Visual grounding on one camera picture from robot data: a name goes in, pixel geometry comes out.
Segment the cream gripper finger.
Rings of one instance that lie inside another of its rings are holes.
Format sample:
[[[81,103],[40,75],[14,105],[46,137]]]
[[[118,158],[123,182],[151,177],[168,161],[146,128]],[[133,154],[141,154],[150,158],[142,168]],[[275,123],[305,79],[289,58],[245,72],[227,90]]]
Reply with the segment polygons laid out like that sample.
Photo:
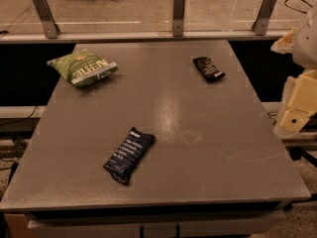
[[[289,76],[282,100],[285,106],[279,126],[299,132],[317,113],[317,69],[305,69],[298,77]]]
[[[293,50],[294,36],[296,29],[288,31],[283,37],[275,41],[270,50],[278,54],[291,54]]]

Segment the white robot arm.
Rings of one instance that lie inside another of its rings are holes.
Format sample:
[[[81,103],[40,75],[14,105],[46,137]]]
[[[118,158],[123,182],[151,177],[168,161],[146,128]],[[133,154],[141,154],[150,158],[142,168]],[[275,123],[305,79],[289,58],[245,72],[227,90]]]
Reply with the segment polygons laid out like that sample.
[[[293,62],[304,68],[297,77],[287,78],[282,93],[284,105],[277,117],[280,129],[298,133],[317,113],[317,5],[270,49],[291,54]]]

